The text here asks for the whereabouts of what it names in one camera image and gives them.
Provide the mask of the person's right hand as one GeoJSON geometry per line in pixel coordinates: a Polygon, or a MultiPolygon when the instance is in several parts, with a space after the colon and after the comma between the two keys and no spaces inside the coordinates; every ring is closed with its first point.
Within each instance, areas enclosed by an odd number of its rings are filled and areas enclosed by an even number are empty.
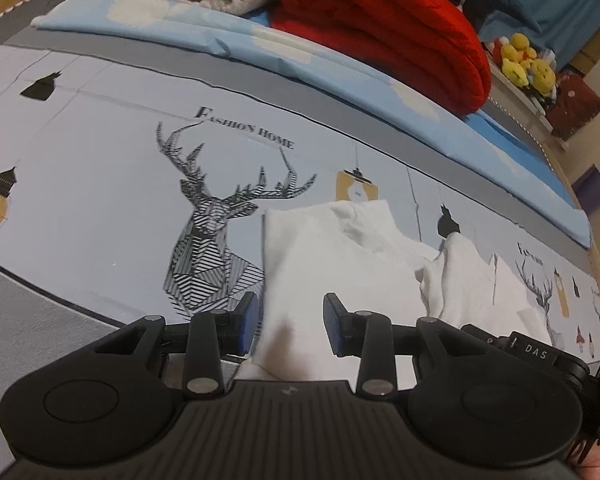
{"type": "Polygon", "coordinates": [[[600,445],[579,444],[567,464],[580,479],[600,480],[600,445]]]}

